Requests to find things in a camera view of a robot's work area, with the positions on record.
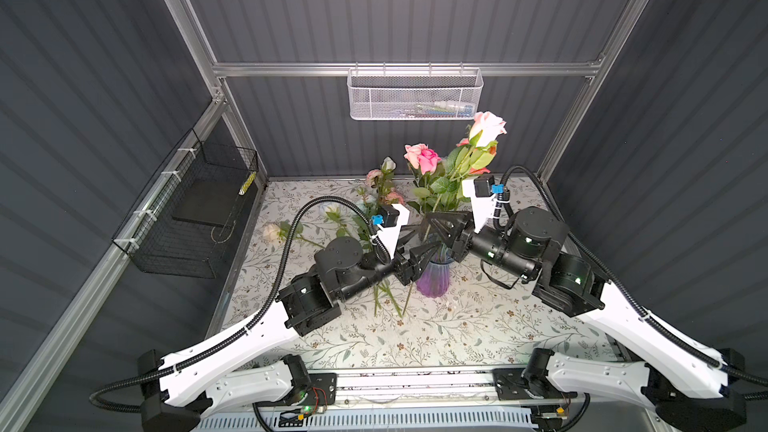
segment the aluminum rail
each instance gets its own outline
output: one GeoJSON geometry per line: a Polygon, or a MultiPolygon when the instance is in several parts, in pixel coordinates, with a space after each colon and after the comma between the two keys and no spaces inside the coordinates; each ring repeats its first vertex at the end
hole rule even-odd
{"type": "Polygon", "coordinates": [[[600,72],[597,62],[573,63],[312,63],[312,62],[216,62],[217,77],[346,77],[350,70],[361,75],[424,74],[461,75],[480,69],[485,77],[594,77],[600,72]]]}

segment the black mounting plate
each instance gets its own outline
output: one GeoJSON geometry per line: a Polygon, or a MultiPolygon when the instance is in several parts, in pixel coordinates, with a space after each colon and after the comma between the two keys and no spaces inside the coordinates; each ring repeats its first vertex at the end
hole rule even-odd
{"type": "MultiPolygon", "coordinates": [[[[326,373],[318,373],[315,374],[313,372],[309,373],[309,378],[311,380],[310,388],[306,391],[306,395],[304,398],[296,405],[297,407],[304,406],[304,405],[311,405],[314,407],[315,405],[315,392],[312,390],[312,388],[320,389],[325,391],[325,396],[322,395],[322,392],[319,392],[319,398],[320,402],[318,402],[318,405],[333,405],[336,402],[336,380],[338,379],[338,376],[336,374],[326,374],[326,373]]],[[[270,406],[280,406],[280,405],[291,405],[292,402],[290,402],[291,398],[285,398],[282,400],[277,400],[275,402],[259,402],[259,406],[261,407],[270,407],[270,406]]]]}
{"type": "MultiPolygon", "coordinates": [[[[532,395],[530,391],[518,385],[520,377],[525,368],[498,368],[493,369],[493,386],[496,388],[496,394],[500,400],[528,400],[538,399],[540,397],[532,395]]],[[[562,393],[554,390],[548,393],[545,399],[562,399],[562,393]]]]}

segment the gray corrugated wall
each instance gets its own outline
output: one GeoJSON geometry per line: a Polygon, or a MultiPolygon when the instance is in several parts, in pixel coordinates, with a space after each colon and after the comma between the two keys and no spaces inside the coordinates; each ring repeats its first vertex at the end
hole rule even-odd
{"type": "Polygon", "coordinates": [[[767,34],[768,0],[652,0],[550,181],[642,304],[762,374],[767,34]]]}
{"type": "MultiPolygon", "coordinates": [[[[598,58],[627,0],[191,0],[221,62],[571,62],[598,58]]],[[[358,122],[341,79],[232,78],[270,176],[359,175],[403,146],[443,155],[469,122],[358,122]]],[[[499,168],[538,168],[583,82],[485,78],[510,122],[499,168]]],[[[398,162],[403,173],[404,162],[398,162]]]]}
{"type": "MultiPolygon", "coordinates": [[[[405,144],[420,142],[448,154],[466,135],[464,120],[366,121],[350,118],[340,77],[232,77],[228,83],[260,144],[270,176],[360,175],[386,156],[407,174],[405,144]]],[[[584,83],[581,77],[490,77],[480,110],[507,120],[492,166],[522,162],[538,168],[584,83]]]]}
{"type": "MultiPolygon", "coordinates": [[[[162,0],[0,0],[0,24],[3,396],[210,96],[162,0]]],[[[94,383],[114,378],[104,373],[114,360],[132,372],[142,330],[183,347],[204,333],[197,319],[215,295],[207,283],[129,269],[94,325],[104,333],[91,329],[73,361],[87,358],[94,383]],[[140,322],[140,311],[156,321],[140,322]]],[[[67,380],[88,381],[63,376],[46,414],[67,380]]],[[[87,403],[88,388],[70,392],[87,403]]]]}

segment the white vented panel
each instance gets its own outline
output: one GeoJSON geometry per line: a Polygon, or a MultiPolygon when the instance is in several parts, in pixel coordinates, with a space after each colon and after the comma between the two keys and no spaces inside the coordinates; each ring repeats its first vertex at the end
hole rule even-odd
{"type": "MultiPolygon", "coordinates": [[[[513,427],[537,429],[526,408],[501,405],[462,408],[403,408],[374,410],[329,410],[304,420],[303,427],[277,427],[278,412],[263,412],[264,419],[274,430],[402,430],[428,427],[467,430],[469,427],[513,427]]],[[[257,432],[259,427],[253,412],[216,414],[200,422],[196,430],[208,432],[257,432]]]]}

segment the white wire basket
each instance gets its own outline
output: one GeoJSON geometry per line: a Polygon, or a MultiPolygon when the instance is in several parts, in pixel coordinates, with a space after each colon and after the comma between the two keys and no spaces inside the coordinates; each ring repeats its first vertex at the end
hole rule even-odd
{"type": "Polygon", "coordinates": [[[355,67],[346,79],[354,120],[470,120],[482,92],[480,69],[355,67]]]}

